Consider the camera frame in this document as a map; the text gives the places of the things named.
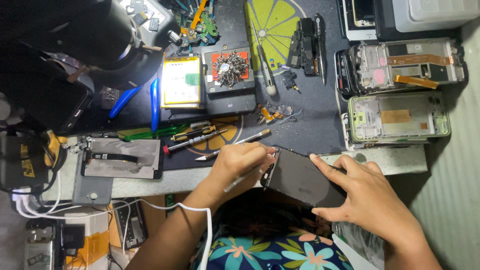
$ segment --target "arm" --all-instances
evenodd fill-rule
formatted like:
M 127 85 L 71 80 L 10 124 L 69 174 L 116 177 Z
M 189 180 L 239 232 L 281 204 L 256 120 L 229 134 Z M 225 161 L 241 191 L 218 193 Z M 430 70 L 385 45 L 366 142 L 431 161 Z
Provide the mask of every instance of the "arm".
M 245 143 L 222 147 L 210 174 L 183 201 L 192 208 L 210 208 L 212 214 L 227 200 L 255 185 L 260 173 L 253 173 L 232 191 L 223 190 L 237 179 L 261 164 L 263 171 L 272 164 L 275 149 L 260 143 Z M 138 250 L 126 270 L 185 269 L 206 229 L 205 212 L 194 212 L 178 207 Z
M 345 168 L 347 175 L 344 175 L 316 155 L 310 155 L 310 159 L 328 179 L 347 192 L 341 207 L 314 208 L 314 214 L 328 221 L 354 223 L 385 239 L 389 251 L 385 254 L 387 270 L 441 270 L 419 222 L 400 201 L 375 162 L 361 165 L 343 155 L 334 166 Z

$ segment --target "hand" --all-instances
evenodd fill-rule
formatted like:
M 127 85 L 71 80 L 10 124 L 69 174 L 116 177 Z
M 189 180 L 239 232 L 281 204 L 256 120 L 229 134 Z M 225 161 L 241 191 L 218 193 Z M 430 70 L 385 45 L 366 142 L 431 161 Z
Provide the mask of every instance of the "hand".
M 425 236 L 420 224 L 400 201 L 375 162 L 358 164 L 343 155 L 333 164 L 347 170 L 347 175 L 333 169 L 312 154 L 312 162 L 332 182 L 347 192 L 338 208 L 314 208 L 312 213 L 328 221 L 348 221 L 387 240 L 394 247 L 410 247 Z
M 273 153 L 274 147 L 266 147 L 258 142 L 225 145 L 221 148 L 210 174 L 199 184 L 199 188 L 209 195 L 214 204 L 220 206 L 252 188 L 263 175 L 258 170 L 253 171 L 230 192 L 224 191 L 238 177 L 249 173 L 260 164 L 262 171 L 265 172 L 275 162 Z

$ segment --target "pliers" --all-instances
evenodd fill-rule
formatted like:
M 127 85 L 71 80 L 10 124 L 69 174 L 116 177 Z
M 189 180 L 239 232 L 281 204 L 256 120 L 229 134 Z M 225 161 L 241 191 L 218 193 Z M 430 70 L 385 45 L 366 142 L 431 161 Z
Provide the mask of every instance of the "pliers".
M 115 116 L 117 116 L 120 110 L 123 109 L 125 104 L 127 104 L 127 102 L 138 92 L 138 90 L 140 90 L 140 88 L 142 88 L 142 86 L 125 91 L 125 93 L 120 96 L 119 100 L 117 100 L 108 116 L 110 118 L 115 118 Z M 160 116 L 160 93 L 158 91 L 158 78 L 155 79 L 150 85 L 150 100 L 152 105 L 151 129 L 153 132 L 155 132 L 158 129 L 158 119 Z

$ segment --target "person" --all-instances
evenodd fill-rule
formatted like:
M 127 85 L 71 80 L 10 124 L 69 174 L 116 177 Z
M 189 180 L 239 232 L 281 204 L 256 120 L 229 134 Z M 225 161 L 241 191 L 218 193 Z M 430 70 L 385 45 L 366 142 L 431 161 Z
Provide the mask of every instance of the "person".
M 224 192 L 225 187 L 259 164 L 266 171 L 275 162 L 274 152 L 275 148 L 258 142 L 223 146 L 210 174 L 183 201 L 186 206 L 210 208 L 212 215 L 216 213 L 207 269 L 353 269 L 348 258 L 328 239 L 329 221 L 348 221 L 383 238 L 389 247 L 385 269 L 441 269 L 420 224 L 375 162 L 361 165 L 343 155 L 334 166 L 347 170 L 345 175 L 310 155 L 318 169 L 347 192 L 345 203 L 338 208 L 308 209 L 269 203 L 262 196 L 245 197 L 260 172 Z M 252 191 L 264 192 L 258 188 Z M 203 247 L 198 244 L 206 225 L 205 212 L 177 208 L 150 235 L 126 269 L 173 270 L 185 269 L 189 264 L 191 269 L 199 269 Z

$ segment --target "black phone case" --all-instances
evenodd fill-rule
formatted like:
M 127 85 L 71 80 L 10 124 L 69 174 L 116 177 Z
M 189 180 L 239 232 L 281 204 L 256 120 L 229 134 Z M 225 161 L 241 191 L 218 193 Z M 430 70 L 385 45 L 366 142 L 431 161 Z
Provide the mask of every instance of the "black phone case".
M 262 177 L 262 186 L 312 207 L 340 207 L 345 202 L 345 190 L 328 180 L 309 157 L 281 147 L 276 148 L 277 161 Z M 347 173 L 343 169 L 332 168 Z

